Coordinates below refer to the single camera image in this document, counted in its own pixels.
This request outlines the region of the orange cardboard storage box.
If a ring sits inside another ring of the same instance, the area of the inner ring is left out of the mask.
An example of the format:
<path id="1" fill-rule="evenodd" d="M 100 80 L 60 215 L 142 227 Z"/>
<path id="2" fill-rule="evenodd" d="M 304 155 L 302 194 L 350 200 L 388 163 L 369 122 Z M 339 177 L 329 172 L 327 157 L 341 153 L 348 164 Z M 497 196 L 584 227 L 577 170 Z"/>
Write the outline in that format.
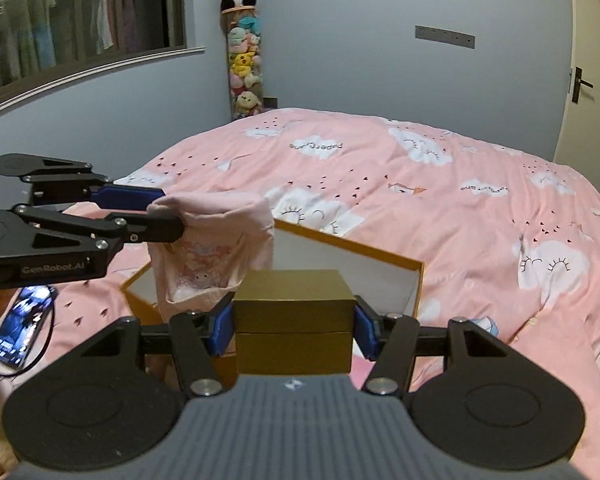
<path id="1" fill-rule="evenodd" d="M 189 314 L 212 372 L 363 379 L 402 320 L 418 312 L 424 266 L 277 222 L 265 233 L 193 230 L 151 247 L 123 285 L 142 321 L 148 372 L 178 380 L 170 318 Z"/>

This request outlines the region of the pink cloud-print bedsheet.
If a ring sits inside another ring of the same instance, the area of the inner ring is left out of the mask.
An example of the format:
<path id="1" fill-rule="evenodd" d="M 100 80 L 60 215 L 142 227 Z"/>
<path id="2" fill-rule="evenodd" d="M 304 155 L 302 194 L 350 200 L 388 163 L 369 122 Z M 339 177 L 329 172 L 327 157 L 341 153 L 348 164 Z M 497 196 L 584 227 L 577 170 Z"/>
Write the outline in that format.
<path id="1" fill-rule="evenodd" d="M 600 194 L 571 168 L 414 122 L 285 108 L 178 142 L 126 177 L 257 191 L 275 218 L 421 261 L 419 318 L 475 315 L 580 396 L 600 479 Z"/>

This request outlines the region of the clear tube of plush toys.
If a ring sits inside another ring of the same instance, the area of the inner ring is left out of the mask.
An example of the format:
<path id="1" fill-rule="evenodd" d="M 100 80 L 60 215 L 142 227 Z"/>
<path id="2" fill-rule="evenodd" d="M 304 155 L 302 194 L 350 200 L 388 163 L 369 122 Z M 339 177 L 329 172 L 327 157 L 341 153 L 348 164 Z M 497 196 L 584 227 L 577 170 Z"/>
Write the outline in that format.
<path id="1" fill-rule="evenodd" d="M 263 110 L 262 32 L 255 6 L 221 12 L 225 32 L 230 114 L 242 119 Z"/>

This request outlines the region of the grey wall switch panel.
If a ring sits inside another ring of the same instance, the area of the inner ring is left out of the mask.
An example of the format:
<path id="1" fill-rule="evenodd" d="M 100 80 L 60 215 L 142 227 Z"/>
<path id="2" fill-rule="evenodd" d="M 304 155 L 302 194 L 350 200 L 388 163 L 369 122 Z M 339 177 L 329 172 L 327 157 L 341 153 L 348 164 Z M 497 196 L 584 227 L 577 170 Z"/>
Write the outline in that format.
<path id="1" fill-rule="evenodd" d="M 424 25 L 415 26 L 415 38 L 419 40 L 440 42 L 440 44 L 452 44 L 452 46 L 471 50 L 474 50 L 476 47 L 476 38 L 472 35 Z"/>

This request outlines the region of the window frame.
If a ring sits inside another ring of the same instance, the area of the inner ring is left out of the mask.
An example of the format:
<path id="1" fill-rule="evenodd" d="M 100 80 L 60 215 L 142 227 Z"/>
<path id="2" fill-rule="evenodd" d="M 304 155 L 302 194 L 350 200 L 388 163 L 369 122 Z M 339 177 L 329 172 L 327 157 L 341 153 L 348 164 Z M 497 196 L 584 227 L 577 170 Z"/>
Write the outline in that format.
<path id="1" fill-rule="evenodd" d="M 0 115 L 114 70 L 199 52 L 192 0 L 0 0 Z"/>

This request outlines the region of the black smartphone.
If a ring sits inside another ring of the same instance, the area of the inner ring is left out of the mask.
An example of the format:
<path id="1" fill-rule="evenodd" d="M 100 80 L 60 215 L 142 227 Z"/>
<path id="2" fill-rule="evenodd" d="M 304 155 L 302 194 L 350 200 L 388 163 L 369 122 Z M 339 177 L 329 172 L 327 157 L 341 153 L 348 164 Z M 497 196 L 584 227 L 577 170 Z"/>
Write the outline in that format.
<path id="1" fill-rule="evenodd" d="M 21 370 L 53 310 L 57 292 L 52 286 L 27 286 L 20 289 L 14 304 L 0 326 L 0 363 Z"/>

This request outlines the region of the pink printed cloth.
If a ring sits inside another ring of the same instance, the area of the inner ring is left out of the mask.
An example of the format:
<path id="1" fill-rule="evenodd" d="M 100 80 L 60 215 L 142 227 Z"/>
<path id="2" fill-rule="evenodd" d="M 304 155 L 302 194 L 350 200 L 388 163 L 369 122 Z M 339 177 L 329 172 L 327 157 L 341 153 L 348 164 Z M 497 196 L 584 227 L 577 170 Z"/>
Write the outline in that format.
<path id="1" fill-rule="evenodd" d="M 177 192 L 148 206 L 151 214 L 176 214 L 183 235 L 150 243 L 157 306 L 167 321 L 185 311 L 210 311 L 251 270 L 269 269 L 274 218 L 268 199 L 246 192 Z"/>

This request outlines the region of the gold gift box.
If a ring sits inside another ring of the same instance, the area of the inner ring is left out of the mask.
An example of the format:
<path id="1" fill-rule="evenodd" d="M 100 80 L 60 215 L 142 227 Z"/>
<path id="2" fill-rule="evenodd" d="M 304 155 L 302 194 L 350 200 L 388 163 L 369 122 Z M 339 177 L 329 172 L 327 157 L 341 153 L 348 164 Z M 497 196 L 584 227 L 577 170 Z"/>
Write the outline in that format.
<path id="1" fill-rule="evenodd" d="M 232 307 L 238 373 L 348 374 L 355 305 L 336 270 L 249 272 Z"/>

